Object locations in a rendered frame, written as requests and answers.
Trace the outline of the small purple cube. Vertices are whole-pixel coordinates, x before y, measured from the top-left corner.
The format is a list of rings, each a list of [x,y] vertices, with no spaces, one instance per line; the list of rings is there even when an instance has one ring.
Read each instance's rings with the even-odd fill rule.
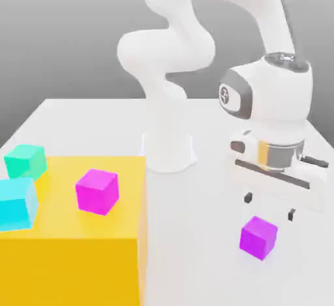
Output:
[[[257,216],[241,229],[239,248],[264,260],[275,246],[278,227]]]

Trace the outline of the small green cube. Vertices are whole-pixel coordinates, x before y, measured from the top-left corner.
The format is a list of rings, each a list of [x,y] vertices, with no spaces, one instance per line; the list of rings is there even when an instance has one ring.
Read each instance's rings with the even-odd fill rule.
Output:
[[[32,177],[36,181],[47,170],[45,150],[39,145],[17,145],[4,160],[9,178]]]

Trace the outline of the small cyan cube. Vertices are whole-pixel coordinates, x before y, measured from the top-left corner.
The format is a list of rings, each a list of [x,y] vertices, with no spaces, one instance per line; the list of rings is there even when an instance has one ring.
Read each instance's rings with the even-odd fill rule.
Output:
[[[33,178],[0,179],[0,232],[31,229],[37,211]]]

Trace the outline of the small magenta cube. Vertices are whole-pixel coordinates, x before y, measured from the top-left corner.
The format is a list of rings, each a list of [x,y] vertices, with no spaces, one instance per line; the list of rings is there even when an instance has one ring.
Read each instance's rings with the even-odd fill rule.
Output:
[[[79,209],[106,216],[119,199],[118,174],[90,169],[75,189]]]

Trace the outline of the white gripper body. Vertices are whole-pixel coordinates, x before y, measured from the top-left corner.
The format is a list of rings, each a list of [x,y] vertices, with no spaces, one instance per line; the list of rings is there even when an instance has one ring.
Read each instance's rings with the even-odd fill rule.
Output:
[[[285,172],[270,172],[227,155],[226,179],[240,193],[272,196],[296,209],[320,213],[326,207],[326,171],[314,165],[298,162]]]

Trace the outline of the large yellow box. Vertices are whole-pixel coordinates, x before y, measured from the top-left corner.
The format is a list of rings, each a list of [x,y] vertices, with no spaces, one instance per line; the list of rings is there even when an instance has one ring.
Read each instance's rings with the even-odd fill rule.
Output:
[[[90,169],[119,176],[108,215],[78,208]],[[143,157],[48,157],[32,229],[0,232],[0,306],[144,306],[147,268]]]

